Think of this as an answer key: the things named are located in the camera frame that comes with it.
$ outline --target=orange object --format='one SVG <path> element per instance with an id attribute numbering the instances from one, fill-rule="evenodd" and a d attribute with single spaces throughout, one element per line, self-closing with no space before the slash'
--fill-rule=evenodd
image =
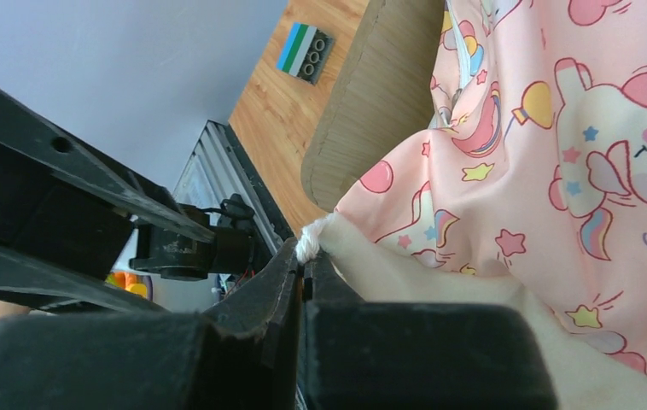
<path id="1" fill-rule="evenodd" d="M 114 284 L 119 288 L 127 290 L 128 292 L 140 295 L 142 297 L 148 297 L 148 286 L 141 283 L 138 276 L 134 273 L 122 271 L 112 272 L 108 277 L 108 282 Z"/>

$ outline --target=screw hole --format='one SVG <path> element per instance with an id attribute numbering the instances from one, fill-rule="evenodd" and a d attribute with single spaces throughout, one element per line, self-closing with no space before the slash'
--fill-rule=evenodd
<path id="1" fill-rule="evenodd" d="M 303 71 L 303 74 L 305 74 L 305 75 L 313 75 L 313 71 L 315 69 L 316 68 L 313 66 L 313 64 L 304 64 L 301 71 Z"/>
<path id="2" fill-rule="evenodd" d="M 306 59 L 312 63 L 316 64 L 317 62 L 321 61 L 321 55 L 318 54 L 316 51 L 312 51 L 308 53 L 308 56 L 306 56 Z"/>
<path id="3" fill-rule="evenodd" d="M 61 154 L 66 154 L 73 150 L 73 145 L 65 138 L 57 137 L 52 140 L 52 148 Z"/>

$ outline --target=yellow balloon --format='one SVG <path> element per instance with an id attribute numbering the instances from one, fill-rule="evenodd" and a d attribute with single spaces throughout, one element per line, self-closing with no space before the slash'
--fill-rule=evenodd
<path id="1" fill-rule="evenodd" d="M 449 12 L 444 12 L 444 20 L 441 22 L 441 32 L 452 29 L 452 18 L 449 16 Z"/>
<path id="2" fill-rule="evenodd" d="M 552 127 L 555 116 L 552 113 L 550 86 L 544 81 L 532 83 L 522 95 L 522 106 L 512 110 L 521 125 L 531 120 L 545 129 Z"/>
<path id="3" fill-rule="evenodd" d="M 477 51 L 477 39 L 472 36 L 467 36 L 464 38 L 464 43 L 467 45 L 467 52 L 469 52 L 469 55 L 473 56 L 475 51 Z"/>

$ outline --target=pink balloon print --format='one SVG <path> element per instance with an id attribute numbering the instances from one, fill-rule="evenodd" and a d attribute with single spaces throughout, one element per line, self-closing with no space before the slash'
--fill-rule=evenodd
<path id="1" fill-rule="evenodd" d="M 375 194 L 383 194 L 391 189 L 393 170 L 386 161 L 379 161 L 360 179 L 361 185 Z"/>

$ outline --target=white string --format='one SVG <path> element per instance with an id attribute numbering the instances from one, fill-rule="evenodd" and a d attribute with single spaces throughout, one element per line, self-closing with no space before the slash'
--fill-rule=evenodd
<path id="1" fill-rule="evenodd" d="M 296 259 L 300 264 L 304 264 L 316 258 L 318 251 L 321 249 L 318 237 L 324 231 L 324 228 L 331 221 L 334 214 L 329 214 L 325 218 L 315 220 L 312 224 L 306 225 L 301 230 L 301 237 L 296 244 Z"/>

